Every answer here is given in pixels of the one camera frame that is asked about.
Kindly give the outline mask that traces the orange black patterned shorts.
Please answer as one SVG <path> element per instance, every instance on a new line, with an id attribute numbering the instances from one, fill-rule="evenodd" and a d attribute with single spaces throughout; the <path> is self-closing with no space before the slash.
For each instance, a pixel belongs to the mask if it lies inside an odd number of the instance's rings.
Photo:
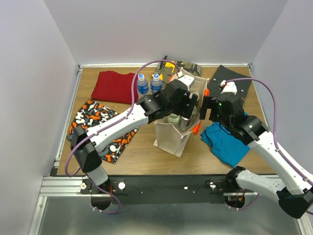
<path id="1" fill-rule="evenodd" d="M 70 122 L 70 126 L 67 131 L 67 140 L 71 141 L 73 131 L 76 127 L 81 126 L 83 129 L 88 129 L 90 127 L 102 124 L 117 115 L 118 112 L 115 110 L 94 100 L 88 99 L 77 111 L 73 120 Z M 127 132 L 126 134 L 109 143 L 99 152 L 101 159 L 108 163 L 115 164 L 137 131 L 138 128 L 133 129 L 132 131 Z"/>

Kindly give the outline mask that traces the camouflage yellow green shorts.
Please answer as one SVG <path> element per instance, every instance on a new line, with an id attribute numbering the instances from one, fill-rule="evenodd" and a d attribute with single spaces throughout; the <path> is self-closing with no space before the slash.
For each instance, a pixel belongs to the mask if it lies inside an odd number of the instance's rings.
<path id="1" fill-rule="evenodd" d="M 173 61 L 175 64 L 177 64 L 179 66 L 179 68 L 183 68 L 185 71 L 187 71 L 188 73 L 192 74 L 193 76 L 198 76 L 200 77 L 201 75 L 201 66 L 192 62 L 188 62 L 188 61 Z M 162 81 L 162 84 L 164 86 L 166 86 L 171 77 L 177 72 L 177 68 L 169 63 L 169 62 L 159 62 L 157 65 L 156 70 L 154 71 L 154 73 L 152 74 L 152 77 L 155 74 L 158 74 L 160 76 L 160 79 Z"/>

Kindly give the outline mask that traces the beige canvas tote bag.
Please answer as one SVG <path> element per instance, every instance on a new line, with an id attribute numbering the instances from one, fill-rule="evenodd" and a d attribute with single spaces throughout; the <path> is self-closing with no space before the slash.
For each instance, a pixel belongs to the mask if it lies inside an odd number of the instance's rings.
<path id="1" fill-rule="evenodd" d="M 202 104 L 204 93 L 207 89 L 209 79 L 193 76 L 184 69 L 181 69 L 184 75 L 190 75 L 195 78 L 194 85 L 191 87 L 191 92 L 198 92 L 200 97 L 197 98 L 196 105 L 193 109 L 191 122 L 187 131 L 180 131 L 178 127 L 174 127 L 167 120 L 167 116 L 155 121 L 156 140 L 154 146 L 177 157 L 182 155 L 185 145 L 191 134 L 198 134 L 201 126 L 199 119 L 199 110 Z"/>

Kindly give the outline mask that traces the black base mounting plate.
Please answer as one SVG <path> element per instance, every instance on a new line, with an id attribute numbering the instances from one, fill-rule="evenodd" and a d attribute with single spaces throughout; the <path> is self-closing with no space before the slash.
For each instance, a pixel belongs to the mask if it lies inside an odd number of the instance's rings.
<path id="1" fill-rule="evenodd" d="M 223 204 L 227 194 L 239 195 L 224 174 L 110 175 L 104 189 L 126 204 Z"/>

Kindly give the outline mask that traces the Pocari Sweat bottle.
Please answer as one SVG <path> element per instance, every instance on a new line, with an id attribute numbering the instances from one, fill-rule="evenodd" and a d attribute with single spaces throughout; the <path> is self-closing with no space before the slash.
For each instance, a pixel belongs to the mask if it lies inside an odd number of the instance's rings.
<path id="1" fill-rule="evenodd" d="M 139 96 L 148 94 L 148 92 L 149 92 L 149 84 L 148 84 L 148 81 L 147 81 L 147 79 L 145 78 L 145 75 L 144 75 L 144 74 L 140 73 L 140 74 L 137 76 L 137 84 L 136 84 L 136 87 L 137 87 L 137 92 L 138 92 L 138 95 L 139 95 Z"/>
<path id="2" fill-rule="evenodd" d="M 162 80 L 159 74 L 154 74 L 150 83 L 151 92 L 157 93 L 162 90 Z"/>

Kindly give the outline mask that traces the dark grey buttoned garment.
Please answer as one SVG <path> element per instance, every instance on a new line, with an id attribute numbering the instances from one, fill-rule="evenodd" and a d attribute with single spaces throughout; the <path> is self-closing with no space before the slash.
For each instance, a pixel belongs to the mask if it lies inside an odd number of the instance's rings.
<path id="1" fill-rule="evenodd" d="M 216 97 L 222 92 L 223 89 L 220 86 L 222 81 L 224 80 L 228 81 L 228 80 L 237 79 L 237 78 L 249 78 L 249 76 L 234 72 L 230 69 L 227 69 L 223 65 L 220 65 L 217 68 L 216 72 L 214 73 L 213 77 L 209 80 L 207 84 L 207 89 L 209 90 L 209 96 Z M 242 104 L 244 104 L 250 84 L 251 84 L 251 80 L 235 82 L 235 85 L 237 87 L 237 94 L 240 95 L 242 99 Z"/>

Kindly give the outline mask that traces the aluminium table frame rail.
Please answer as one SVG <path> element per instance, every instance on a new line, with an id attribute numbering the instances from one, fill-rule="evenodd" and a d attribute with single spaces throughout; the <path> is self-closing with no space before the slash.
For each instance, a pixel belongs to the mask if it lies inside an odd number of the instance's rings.
<path id="1" fill-rule="evenodd" d="M 127 73 L 127 72 L 136 72 L 139 67 L 144 63 L 113 63 L 113 64 L 94 64 L 94 65 L 78 65 L 78 73 L 76 78 L 76 83 L 74 86 L 74 91 L 72 93 L 71 103 L 69 106 L 67 119 L 64 125 L 63 134 L 58 146 L 58 151 L 55 157 L 54 166 L 51 170 L 51 173 L 48 177 L 44 177 L 42 180 L 39 199 L 36 205 L 35 213 L 31 223 L 29 235 L 118 235 L 118 234 L 178 234 L 178 235 L 187 235 L 187 234 L 258 234 L 258 235 L 312 235 L 313 226 L 310 221 L 310 215 L 305 214 L 298 220 L 289 219 L 284 220 L 278 224 L 278 220 L 272 221 L 269 218 L 270 214 L 266 211 L 261 211 L 263 204 L 269 200 L 259 197 L 256 201 L 257 208 L 243 210 L 242 213 L 233 209 L 227 209 L 226 206 L 217 206 L 213 204 L 194 204 L 194 207 L 202 210 L 203 212 L 196 213 L 190 218 L 195 219 L 190 222 L 183 222 L 183 218 L 179 219 L 178 216 L 182 212 L 196 212 L 193 209 L 192 204 L 173 204 L 169 205 L 168 208 L 166 205 L 157 204 L 153 205 L 138 205 L 138 206 L 122 206 L 123 213 L 101 216 L 98 212 L 92 212 L 92 209 L 87 206 L 87 199 L 90 199 L 91 196 L 82 195 L 78 190 L 78 182 L 82 180 L 83 177 L 78 173 L 79 176 L 68 178 L 64 173 L 64 166 L 68 157 L 68 141 L 66 141 L 66 133 L 69 127 L 69 122 L 72 120 L 75 114 L 75 110 L 79 107 L 79 104 L 82 104 L 85 99 L 90 97 L 92 87 L 95 86 L 98 73 L 100 71 L 116 71 L 118 73 Z M 144 130 L 138 134 L 138 138 L 135 140 L 145 141 L 145 143 L 151 144 L 154 137 L 153 126 L 144 127 Z M 183 159 L 182 163 L 177 163 L 174 165 L 166 165 L 168 168 L 161 166 L 160 169 L 156 167 L 152 168 L 154 159 L 151 161 L 149 159 L 141 160 L 139 164 L 139 170 L 145 170 L 137 172 L 135 165 L 130 163 L 134 153 L 134 146 L 138 144 L 133 142 L 133 145 L 130 148 L 126 149 L 125 154 L 126 158 L 122 158 L 122 161 L 117 164 L 117 167 L 112 164 L 105 163 L 107 171 L 113 173 L 126 173 L 127 176 L 137 176 L 139 173 L 184 173 L 185 166 L 187 166 L 186 159 Z M 169 209 L 173 209 L 173 215 L 171 221 L 166 219 L 165 212 Z M 136 215 L 138 213 L 147 213 L 146 219 L 144 221 L 135 222 L 131 218 L 131 215 Z M 256 214 L 256 220 L 252 220 L 252 216 L 255 215 L 255 212 L 262 212 L 264 217 L 258 217 Z M 232 221 L 238 221 L 239 215 L 245 216 L 244 221 L 239 220 L 239 225 L 230 225 Z M 226 223 L 224 219 L 229 218 L 229 223 Z M 81 220 L 83 218 L 91 219 L 89 227 L 84 227 Z"/>

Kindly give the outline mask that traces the green cap glass bottle front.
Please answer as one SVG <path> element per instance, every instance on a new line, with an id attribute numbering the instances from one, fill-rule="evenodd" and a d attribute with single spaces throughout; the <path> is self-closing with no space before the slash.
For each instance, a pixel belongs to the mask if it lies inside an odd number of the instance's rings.
<path id="1" fill-rule="evenodd" d="M 172 124 L 176 128 L 179 125 L 180 116 L 172 113 L 167 117 L 167 120 L 170 124 Z"/>

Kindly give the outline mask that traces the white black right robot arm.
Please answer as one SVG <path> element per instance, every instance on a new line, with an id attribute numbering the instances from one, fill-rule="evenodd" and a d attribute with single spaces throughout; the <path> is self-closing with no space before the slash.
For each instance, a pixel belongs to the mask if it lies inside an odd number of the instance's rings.
<path id="1" fill-rule="evenodd" d="M 277 180 L 236 166 L 226 174 L 225 187 L 235 192 L 248 189 L 277 202 L 289 216 L 300 219 L 313 205 L 313 175 L 301 166 L 276 140 L 275 135 L 256 116 L 246 115 L 241 98 L 233 92 L 205 95 L 200 108 L 204 119 L 224 125 L 231 136 L 261 156 L 278 175 Z"/>

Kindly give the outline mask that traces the teal blue shirt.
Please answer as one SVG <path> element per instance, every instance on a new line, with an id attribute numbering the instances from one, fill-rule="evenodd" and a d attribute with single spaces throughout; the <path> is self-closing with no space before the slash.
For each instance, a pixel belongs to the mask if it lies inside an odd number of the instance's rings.
<path id="1" fill-rule="evenodd" d="M 234 138 L 219 122 L 214 122 L 201 133 L 201 140 L 206 143 L 224 164 L 236 167 L 250 151 L 247 145 Z"/>

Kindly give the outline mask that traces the folded red shirt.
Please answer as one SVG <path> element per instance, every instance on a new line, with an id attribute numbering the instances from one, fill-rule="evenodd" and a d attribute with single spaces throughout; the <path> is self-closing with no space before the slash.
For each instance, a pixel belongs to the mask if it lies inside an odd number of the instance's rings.
<path id="1" fill-rule="evenodd" d="M 137 89 L 132 86 L 134 73 L 120 74 L 115 71 L 102 71 L 91 94 L 93 100 L 132 103 L 131 88 L 134 89 L 134 100 L 138 100 Z"/>

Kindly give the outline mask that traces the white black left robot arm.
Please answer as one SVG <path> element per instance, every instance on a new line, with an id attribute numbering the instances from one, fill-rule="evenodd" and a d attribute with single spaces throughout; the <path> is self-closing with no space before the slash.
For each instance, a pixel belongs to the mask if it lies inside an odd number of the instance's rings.
<path id="1" fill-rule="evenodd" d="M 88 129 L 81 126 L 74 129 L 71 152 L 97 193 L 104 193 L 109 186 L 109 177 L 98 154 L 100 150 L 125 133 L 170 114 L 191 117 L 197 99 L 190 95 L 194 83 L 195 79 L 187 75 L 174 79 L 164 90 L 143 95 L 129 109 L 108 121 Z"/>

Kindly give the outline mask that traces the red tab can front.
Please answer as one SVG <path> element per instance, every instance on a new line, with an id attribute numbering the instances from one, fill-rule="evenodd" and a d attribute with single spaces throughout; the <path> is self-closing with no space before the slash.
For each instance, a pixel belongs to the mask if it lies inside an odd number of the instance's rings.
<path id="1" fill-rule="evenodd" d="M 181 116 L 178 129 L 182 132 L 187 131 L 189 128 L 190 122 L 191 122 L 191 118 L 186 118 L 186 117 Z"/>

